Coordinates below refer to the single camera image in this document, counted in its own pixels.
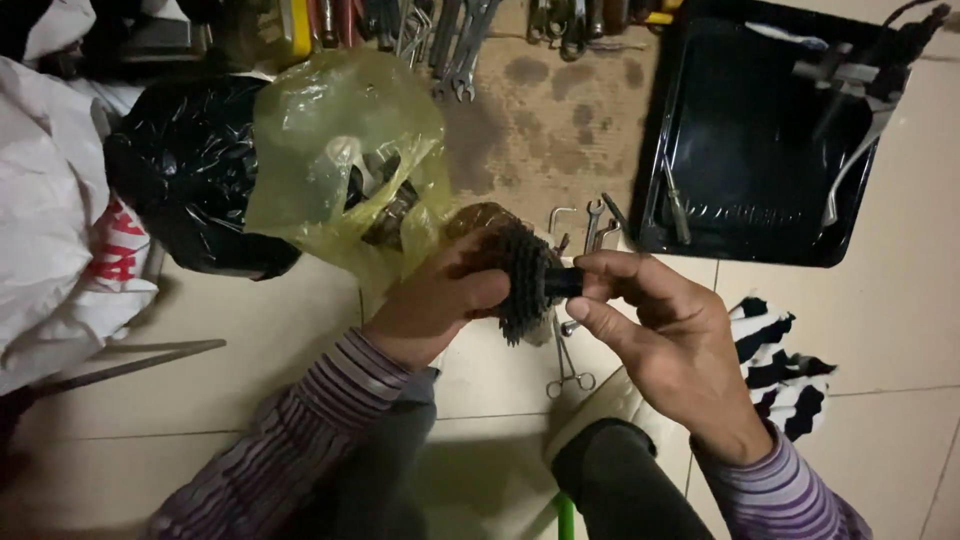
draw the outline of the black tool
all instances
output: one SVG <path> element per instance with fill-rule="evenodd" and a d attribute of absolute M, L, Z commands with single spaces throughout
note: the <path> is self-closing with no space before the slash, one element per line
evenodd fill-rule
<path fill-rule="evenodd" d="M 500 329 L 514 346 L 558 300 L 583 294 L 584 273 L 564 268 L 550 246 L 518 221 L 500 229 L 495 241 L 499 267 L 510 276 L 510 295 L 498 307 Z"/>

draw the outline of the tile floor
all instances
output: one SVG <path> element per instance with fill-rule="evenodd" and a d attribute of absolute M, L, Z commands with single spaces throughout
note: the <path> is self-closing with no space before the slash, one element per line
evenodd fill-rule
<path fill-rule="evenodd" d="M 790 3 L 876 21 L 899 2 Z M 930 55 L 956 57 L 960 41 L 940 36 L 931 47 Z M 837 267 L 667 259 L 728 304 L 754 292 L 790 309 L 798 321 L 787 349 L 840 365 L 827 421 L 798 446 L 876 538 L 960 538 L 958 87 L 955 62 L 917 64 Z M 311 258 L 264 283 L 193 274 L 170 261 L 165 280 L 131 340 L 223 337 L 228 346 L 35 407 L 18 438 L 34 460 L 0 493 L 0 530 L 43 523 L 70 531 L 44 538 L 130 538 L 236 436 L 259 397 L 360 319 L 351 278 Z M 415 482 L 435 538 L 555 537 L 548 504 L 556 486 L 539 458 L 551 407 L 543 387 L 556 376 L 551 350 L 509 350 L 485 323 L 454 342 L 437 389 L 442 420 Z M 599 379 L 616 365 L 584 333 L 571 353 Z M 668 442 L 663 467 L 726 538 L 684 439 L 677 432 Z"/>

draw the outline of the screwdriver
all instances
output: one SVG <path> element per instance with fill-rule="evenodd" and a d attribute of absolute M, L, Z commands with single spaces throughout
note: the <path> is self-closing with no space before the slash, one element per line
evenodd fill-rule
<path fill-rule="evenodd" d="M 673 169 L 670 167 L 670 161 L 663 157 L 663 171 L 666 172 L 666 194 L 670 198 L 670 210 L 673 213 L 673 223 L 677 227 L 677 238 L 684 246 L 690 245 L 690 227 L 686 223 L 686 210 L 684 202 L 680 199 L 680 190 L 677 189 L 677 182 L 673 179 Z"/>

